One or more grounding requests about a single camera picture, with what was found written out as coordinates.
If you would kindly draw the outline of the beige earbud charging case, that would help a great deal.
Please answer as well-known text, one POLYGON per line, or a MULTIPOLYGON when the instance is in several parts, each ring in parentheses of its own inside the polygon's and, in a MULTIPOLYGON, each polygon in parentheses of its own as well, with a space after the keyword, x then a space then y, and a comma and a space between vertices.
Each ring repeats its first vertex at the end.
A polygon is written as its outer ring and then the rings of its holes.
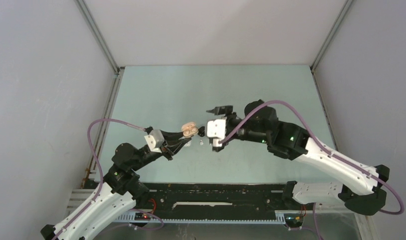
POLYGON ((193 136, 195 136, 195 135, 198 134, 198 127, 196 126, 196 124, 195 124, 194 122, 188 122, 188 123, 182 125, 181 131, 182 131, 182 132, 184 132, 184 131, 192 131, 192 132, 195 133, 193 136), (194 126, 192 129, 186 129, 186 126, 187 126, 187 125, 191 125, 191 124, 193 124, 193 125, 195 125, 195 126, 194 126))

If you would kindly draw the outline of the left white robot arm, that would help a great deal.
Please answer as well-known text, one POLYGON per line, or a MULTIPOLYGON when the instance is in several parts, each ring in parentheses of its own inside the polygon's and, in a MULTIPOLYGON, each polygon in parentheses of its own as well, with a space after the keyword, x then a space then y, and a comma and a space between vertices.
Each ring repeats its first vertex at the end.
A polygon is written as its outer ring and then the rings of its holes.
POLYGON ((69 216, 56 225, 46 225, 41 235, 46 240, 92 240, 113 220, 133 208, 143 208, 150 199, 149 189, 140 182, 137 170, 165 157, 172 160, 191 141, 181 132, 150 128, 146 144, 136 148, 130 143, 118 145, 113 165, 102 182, 69 216))

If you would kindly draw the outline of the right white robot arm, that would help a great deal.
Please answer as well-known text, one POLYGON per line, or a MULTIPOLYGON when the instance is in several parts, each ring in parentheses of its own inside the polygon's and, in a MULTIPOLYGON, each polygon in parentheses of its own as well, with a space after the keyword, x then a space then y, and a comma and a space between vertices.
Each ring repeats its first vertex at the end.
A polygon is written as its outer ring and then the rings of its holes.
POLYGON ((239 118, 231 105, 217 106, 211 113, 217 119, 207 123, 205 134, 213 151, 223 150, 232 140, 262 143, 276 157, 307 164, 333 177, 324 183, 288 181, 281 196, 286 208, 343 205, 372 216, 385 206, 387 193, 382 186, 389 177, 388 167, 365 165, 331 149, 308 128, 280 121, 276 110, 262 100, 245 107, 245 118, 239 118))

